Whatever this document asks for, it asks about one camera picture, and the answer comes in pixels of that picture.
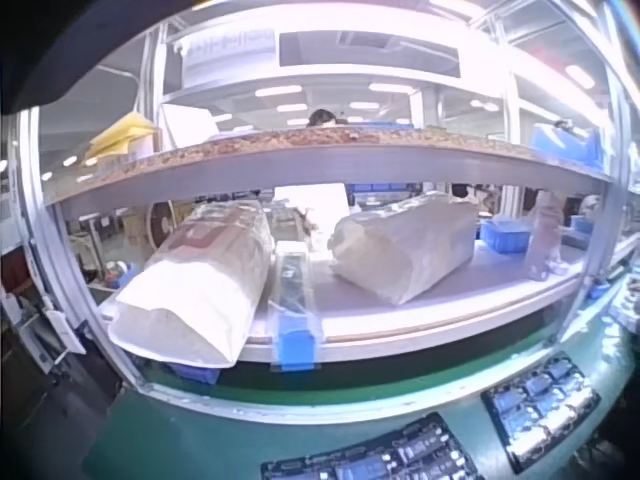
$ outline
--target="aluminum frame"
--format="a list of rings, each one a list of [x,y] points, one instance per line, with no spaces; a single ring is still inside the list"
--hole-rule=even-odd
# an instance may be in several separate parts
[[[577,21],[576,16],[580,15],[575,10],[571,11],[566,8],[562,0],[547,0],[554,5],[562,4],[562,8],[558,11],[563,14],[589,41],[589,31],[580,28],[581,23]],[[617,58],[621,59],[621,45],[618,33],[613,20],[613,15],[606,3],[598,8],[598,23],[605,32],[608,41],[614,46]],[[614,72],[616,58],[610,58],[605,63],[607,70],[607,80],[609,83],[609,92],[611,94],[611,103],[614,113],[614,126],[616,132],[615,143],[615,161],[612,164],[612,176],[614,182],[607,185],[607,191],[602,196],[602,210],[600,212],[599,221],[596,222],[593,235],[587,251],[587,265],[583,274],[583,282],[580,290],[576,294],[573,304],[570,306],[566,315],[558,325],[555,335],[550,339],[557,341],[562,338],[566,331],[570,328],[574,318],[585,301],[591,286],[598,278],[606,276],[606,272],[614,255],[615,243],[617,235],[611,235],[611,232],[619,232],[623,222],[623,207],[628,195],[629,175],[630,175],[630,159],[628,146],[631,143],[631,119],[629,113],[629,105],[624,95],[624,85],[621,78],[624,75]]]
[[[504,30],[504,24],[500,19],[490,19],[489,26],[493,32],[493,36],[498,43],[505,59],[505,91],[504,91],[504,133],[505,139],[509,143],[520,144],[521,126],[520,126],[520,101],[518,96],[518,85],[516,77],[507,63],[507,51],[509,42],[507,34]],[[524,199],[524,191],[522,187],[506,185],[502,187],[502,196],[500,199],[500,214],[506,217],[518,218],[522,214],[522,202]]]
[[[576,25],[584,35],[589,37],[588,28],[584,27],[579,19],[576,18],[577,13],[574,8],[567,6],[562,0],[547,1],[556,7],[570,23]],[[511,11],[506,9],[506,6],[510,3],[514,4],[511,8],[515,8],[516,5],[528,4],[530,2],[518,0],[515,0],[514,2],[502,2],[502,4],[504,4],[505,12]],[[500,13],[504,12],[493,12],[492,15],[498,17]],[[164,28],[164,35],[166,36],[166,24]],[[145,65],[143,65],[143,68],[146,69],[145,71],[147,73],[146,77],[141,79],[141,93],[146,96],[144,98],[141,97],[140,104],[144,105],[142,108],[144,108],[145,113],[151,112],[149,118],[156,117],[157,107],[162,99],[164,62],[166,60],[166,42],[161,40],[162,38],[164,38],[162,36],[162,28],[154,29],[153,34],[148,37],[149,47],[147,55],[145,55]],[[635,86],[632,86],[630,83],[631,78],[628,72],[624,69],[621,70],[617,56],[611,58],[608,57],[608,54],[611,53],[613,47],[603,43],[599,37],[592,39],[590,43],[607,64],[611,75],[615,76],[620,81],[622,86],[627,89],[627,92],[633,99],[636,106],[639,106],[640,94],[637,93]],[[165,48],[164,52],[158,50],[160,45]],[[151,93],[150,89],[153,90],[151,97],[149,98],[149,93]],[[508,109],[513,108],[513,99],[507,98],[505,101],[508,103],[506,106]],[[623,118],[624,112],[619,110],[616,116],[618,118]],[[32,256],[29,252],[31,252],[34,257],[31,258],[29,262],[29,267],[33,270],[32,275],[34,276],[34,280],[40,279],[40,272],[43,274],[47,283],[51,285],[56,301],[61,305],[69,318],[75,318],[76,321],[83,319],[87,321],[88,330],[96,339],[97,344],[102,349],[105,357],[112,362],[120,375],[140,392],[182,407],[215,415],[227,416],[230,418],[268,423],[317,424],[328,423],[326,420],[327,418],[331,418],[331,423],[336,423],[336,421],[353,422],[381,418],[382,416],[399,415],[401,413],[407,413],[408,411],[428,408],[438,403],[450,402],[477,391],[477,389],[474,390],[467,388],[464,390],[464,393],[461,393],[462,390],[460,390],[456,395],[444,396],[434,396],[431,391],[421,392],[422,395],[416,396],[415,398],[409,399],[403,396],[393,399],[395,402],[395,407],[393,408],[389,406],[389,408],[382,409],[380,408],[380,403],[376,403],[375,408],[368,409],[368,413],[366,414],[354,411],[353,407],[344,408],[341,417],[336,420],[336,415],[340,414],[340,412],[335,407],[327,407],[326,409],[318,409],[317,407],[314,407],[308,412],[310,416],[302,415],[301,417],[299,415],[292,415],[290,407],[287,407],[287,411],[285,412],[282,408],[277,409],[264,405],[250,405],[251,412],[250,414],[247,414],[247,411],[243,410],[245,406],[238,402],[221,402],[216,401],[215,399],[186,394],[182,391],[168,389],[155,384],[148,384],[144,378],[142,378],[140,372],[138,372],[127,355],[108,339],[106,330],[100,322],[100,313],[95,301],[91,297],[89,289],[84,284],[79,268],[71,254],[70,245],[68,239],[66,239],[66,227],[62,216],[61,206],[59,204],[48,208],[44,206],[42,200],[42,188],[40,184],[37,146],[38,110],[36,108],[23,111],[18,114],[18,118],[20,124],[20,152],[18,154],[13,152],[9,155],[10,177],[12,178],[12,196],[15,195],[15,199],[17,200],[12,202],[12,204],[15,203],[17,205],[17,213],[20,214],[16,219],[21,226],[21,233],[24,233],[23,243],[25,245],[25,251],[28,252],[28,258]],[[623,140],[623,138],[619,139],[617,148],[620,148],[620,144],[622,144]],[[20,165],[20,168],[24,170],[24,172],[20,170],[20,175],[18,165]],[[618,173],[615,185],[616,189],[619,189],[621,181],[620,173]],[[618,204],[620,191],[618,190],[613,193],[612,191],[613,188],[604,192],[607,197],[604,202],[605,209],[606,211],[611,211],[614,217],[621,217],[621,211],[613,211],[615,209],[615,205]],[[22,195],[22,200],[25,204],[24,216],[20,211],[21,206],[18,195]],[[607,215],[603,215],[603,217],[605,218],[605,221],[601,220],[596,225],[594,240],[602,238],[604,241],[608,236],[607,233],[611,231],[609,229],[611,224],[606,220]],[[29,228],[32,229],[32,236],[30,232],[27,231],[27,224]],[[604,265],[606,260],[608,260],[605,258],[607,255],[610,256],[610,254],[605,252],[600,246],[594,246],[589,250],[589,266],[585,270],[583,289],[581,289],[579,296],[576,297],[574,306],[578,305],[580,295],[586,295],[586,290],[584,288],[586,286],[586,282],[601,270],[602,265]],[[42,280],[40,281],[40,284],[42,293],[47,295],[45,284]],[[600,311],[596,310],[597,309],[594,309],[594,316]],[[575,327],[575,325],[576,322],[573,321],[573,316],[567,315],[565,317],[565,321],[561,324],[561,331],[565,331],[566,333],[566,330],[569,329],[568,327]],[[557,341],[558,338],[560,338],[560,336],[556,336],[554,340]],[[555,347],[538,346],[536,348],[540,349],[537,350],[539,352],[551,352]],[[536,355],[534,352],[533,356],[529,358],[536,360],[542,358],[538,355],[540,354],[538,353]]]

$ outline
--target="person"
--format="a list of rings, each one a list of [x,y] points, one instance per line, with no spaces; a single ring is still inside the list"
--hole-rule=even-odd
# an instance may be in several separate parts
[[[333,127],[338,123],[336,116],[329,110],[319,108],[311,114],[307,127]]]

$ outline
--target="blue plastic box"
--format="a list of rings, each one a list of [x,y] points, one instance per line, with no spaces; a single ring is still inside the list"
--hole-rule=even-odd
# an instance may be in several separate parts
[[[591,235],[593,233],[593,222],[584,218],[584,215],[571,215],[571,228],[576,232]]]
[[[553,125],[537,124],[534,127],[531,146],[578,165],[599,171],[604,169],[602,137],[598,130],[592,131],[589,137],[582,141]]]
[[[179,377],[194,382],[205,383],[207,385],[215,385],[220,376],[219,368],[202,368],[192,367],[190,365],[182,365],[180,363],[167,363],[171,370]]]
[[[480,239],[498,253],[524,253],[529,246],[531,230],[516,220],[485,220],[480,226]]]
[[[283,314],[276,340],[276,358],[283,372],[313,370],[316,363],[316,337],[306,318]]]

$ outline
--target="blue plastic bin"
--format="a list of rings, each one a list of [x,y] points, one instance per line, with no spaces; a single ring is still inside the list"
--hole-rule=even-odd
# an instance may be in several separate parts
[[[190,365],[182,365],[180,363],[167,363],[171,370],[179,377],[194,382],[205,383],[207,385],[215,385],[220,376],[219,368],[202,368],[192,367]]]
[[[480,239],[498,253],[524,253],[529,245],[529,227],[516,220],[485,220],[480,226]]]
[[[604,153],[598,130],[592,131],[589,137],[582,141],[561,128],[538,124],[534,127],[531,147],[578,165],[599,171],[604,168]]]
[[[576,232],[591,235],[593,233],[593,222],[584,218],[584,215],[571,215],[571,228]]]

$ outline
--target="metal shelf frame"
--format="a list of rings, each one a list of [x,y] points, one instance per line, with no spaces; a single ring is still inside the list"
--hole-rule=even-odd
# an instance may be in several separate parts
[[[593,241],[587,252],[585,268],[580,277],[580,289],[573,298],[570,308],[558,322],[558,334],[554,336],[548,345],[540,345],[536,352],[529,356],[529,360],[538,359],[540,352],[550,352],[558,347],[558,338],[566,337],[567,331],[574,328],[580,306],[591,286],[592,282],[609,266],[615,239],[611,232],[618,231],[622,221],[622,204],[627,194],[629,179],[628,154],[625,145],[630,141],[628,129],[628,109],[625,94],[631,98],[635,107],[640,109],[640,94],[633,83],[629,73],[621,61],[620,44],[617,39],[616,26],[613,23],[609,7],[603,3],[598,11],[598,20],[601,31],[586,21],[583,14],[577,10],[572,2],[566,0],[546,0],[563,16],[563,18],[577,28],[577,30],[594,47],[602,57],[609,74],[609,87],[612,91],[614,102],[615,130],[617,142],[615,148],[617,166],[614,168],[614,182],[606,186],[603,193],[603,214],[595,225]],[[501,32],[502,11],[528,4],[526,1],[505,0],[501,2],[500,9],[492,11],[492,28],[498,32],[498,37],[504,42]],[[147,46],[145,47],[145,63],[140,82],[140,105],[143,113],[148,118],[155,119],[160,99],[163,97],[162,85],[164,80],[164,62],[166,61],[166,24],[155,27],[147,34]],[[514,130],[513,115],[518,111],[514,102],[517,100],[517,92],[509,90],[505,95],[505,131]],[[112,344],[107,336],[106,329],[101,322],[100,312],[91,297],[87,285],[82,279],[78,265],[71,253],[71,248],[66,235],[66,226],[60,204],[45,205],[42,195],[42,185],[39,172],[38,152],[38,107],[24,110],[12,117],[8,123],[16,132],[13,140],[9,141],[9,174],[11,179],[12,208],[16,220],[19,223],[23,246],[28,258],[28,265],[34,278],[34,282],[40,293],[45,298],[51,299],[51,308],[63,311],[71,325],[84,328],[87,335],[94,338],[102,349],[105,357],[117,369],[123,379],[137,391],[151,397],[180,405],[193,410],[221,415],[233,418],[241,418],[248,421],[265,423],[326,423],[328,414],[331,419],[338,418],[340,422],[362,421],[371,418],[381,418],[398,415],[408,411],[407,409],[424,409],[434,406],[434,402],[449,402],[477,392],[477,389],[458,389],[449,391],[447,395],[433,396],[431,392],[424,392],[420,398],[398,398],[394,405],[381,408],[379,404],[375,408],[363,405],[351,410],[339,411],[330,408],[319,412],[317,409],[310,412],[283,412],[274,407],[251,404],[239,406],[235,402],[222,402],[204,396],[194,396],[185,392],[169,389],[160,385],[149,383],[141,375],[133,362],[120,348]],[[523,361],[513,367],[511,374],[521,371],[529,365]],[[497,377],[484,380],[478,384],[478,388],[486,388],[489,383],[499,381]]]

